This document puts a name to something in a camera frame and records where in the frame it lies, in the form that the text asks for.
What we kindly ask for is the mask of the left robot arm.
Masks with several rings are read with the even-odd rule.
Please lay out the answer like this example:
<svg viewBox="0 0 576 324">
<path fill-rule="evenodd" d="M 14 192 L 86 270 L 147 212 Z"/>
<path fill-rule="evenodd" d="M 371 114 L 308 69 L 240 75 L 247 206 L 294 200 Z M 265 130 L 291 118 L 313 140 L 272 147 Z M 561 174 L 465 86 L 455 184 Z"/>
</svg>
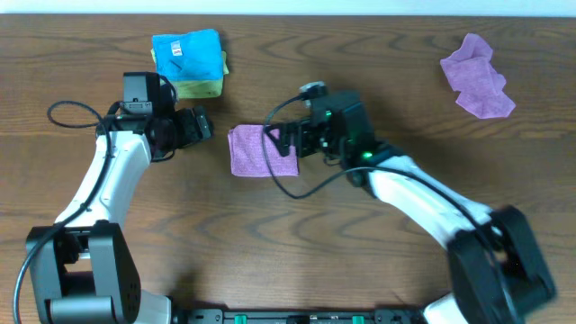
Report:
<svg viewBox="0 0 576 324">
<path fill-rule="evenodd" d="M 67 208 L 34 227 L 13 292 L 21 320 L 23 279 L 31 277 L 42 323 L 175 323 L 171 299 L 146 292 L 122 229 L 140 178 L 150 165 L 212 137 L 206 111 L 176 109 L 176 88 L 153 72 L 127 72 L 123 98 L 97 115 L 95 153 Z"/>
</svg>

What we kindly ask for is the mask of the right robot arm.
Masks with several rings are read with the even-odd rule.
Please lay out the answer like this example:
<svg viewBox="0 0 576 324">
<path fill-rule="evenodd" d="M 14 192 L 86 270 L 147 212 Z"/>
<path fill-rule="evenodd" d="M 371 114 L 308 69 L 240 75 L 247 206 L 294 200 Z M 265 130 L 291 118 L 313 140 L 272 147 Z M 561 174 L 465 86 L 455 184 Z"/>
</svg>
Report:
<svg viewBox="0 0 576 324">
<path fill-rule="evenodd" d="M 299 121 L 263 122 L 261 141 L 285 157 L 315 153 L 340 174 L 403 212 L 446 252 L 452 291 L 416 312 L 416 323 L 523 323 L 557 295 L 554 279 L 526 216 L 492 209 L 425 173 L 408 155 L 378 139 L 355 92 L 314 86 L 294 98 L 308 108 Z"/>
</svg>

